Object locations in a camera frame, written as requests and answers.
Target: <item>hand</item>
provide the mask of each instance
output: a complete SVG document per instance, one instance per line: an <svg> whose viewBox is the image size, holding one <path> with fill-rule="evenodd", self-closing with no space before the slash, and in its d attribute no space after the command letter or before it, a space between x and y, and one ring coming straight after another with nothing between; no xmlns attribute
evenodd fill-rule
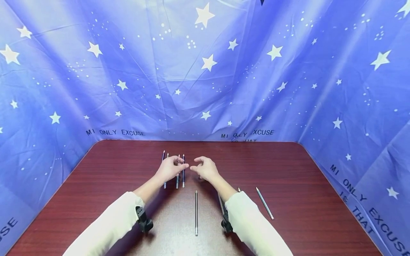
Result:
<svg viewBox="0 0 410 256"><path fill-rule="evenodd" d="M170 156L165 158L155 176L162 182L167 182L180 173L183 169L187 169L189 165L184 163L184 160L178 156Z"/></svg>
<svg viewBox="0 0 410 256"><path fill-rule="evenodd" d="M194 159L195 162L200 162L198 166L191 166L191 170L196 172L201 179L211 181L220 177L218 169L211 158L200 156Z"/></svg>

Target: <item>white sleeve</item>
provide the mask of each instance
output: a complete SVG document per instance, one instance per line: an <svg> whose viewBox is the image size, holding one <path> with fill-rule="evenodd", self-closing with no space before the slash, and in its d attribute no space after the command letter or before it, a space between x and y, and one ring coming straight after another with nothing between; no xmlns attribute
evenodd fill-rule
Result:
<svg viewBox="0 0 410 256"><path fill-rule="evenodd" d="M225 203L233 231L258 256L292 256L279 233L241 191Z"/></svg>
<svg viewBox="0 0 410 256"><path fill-rule="evenodd" d="M126 192L89 225L70 245L63 256L103 256L138 220L135 207L144 202L133 192Z"/></svg>

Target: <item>left hand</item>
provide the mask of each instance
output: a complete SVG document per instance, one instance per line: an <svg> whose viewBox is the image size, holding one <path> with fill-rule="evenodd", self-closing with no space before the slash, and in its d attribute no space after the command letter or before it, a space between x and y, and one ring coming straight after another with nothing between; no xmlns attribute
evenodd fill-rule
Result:
<svg viewBox="0 0 410 256"><path fill-rule="evenodd" d="M184 160L178 156L170 156L165 158L155 176L162 182L167 182L180 173L183 169L187 169L189 165L184 163Z"/></svg>

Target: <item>black pencil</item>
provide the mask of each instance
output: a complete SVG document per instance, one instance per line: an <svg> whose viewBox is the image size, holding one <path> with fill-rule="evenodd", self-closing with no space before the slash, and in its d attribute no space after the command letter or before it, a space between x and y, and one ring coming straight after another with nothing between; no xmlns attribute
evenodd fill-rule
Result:
<svg viewBox="0 0 410 256"><path fill-rule="evenodd" d="M182 154L182 159L185 163L185 154ZM185 169L182 170L182 188L185 188Z"/></svg>

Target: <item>black wrist mount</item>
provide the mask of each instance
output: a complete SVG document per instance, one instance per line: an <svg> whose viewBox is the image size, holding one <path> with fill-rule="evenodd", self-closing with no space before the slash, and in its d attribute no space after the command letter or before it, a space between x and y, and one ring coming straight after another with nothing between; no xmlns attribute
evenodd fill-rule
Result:
<svg viewBox="0 0 410 256"><path fill-rule="evenodd" d="M221 226L223 227L226 233L232 233L233 229L229 222L228 211L226 209L225 213L222 215Z"/></svg>
<svg viewBox="0 0 410 256"><path fill-rule="evenodd" d="M141 206L135 207L135 211L137 212L138 216L139 230L142 233L148 233L148 231L150 231L154 227L153 220L147 218L147 214L145 213L144 208L142 208Z"/></svg>

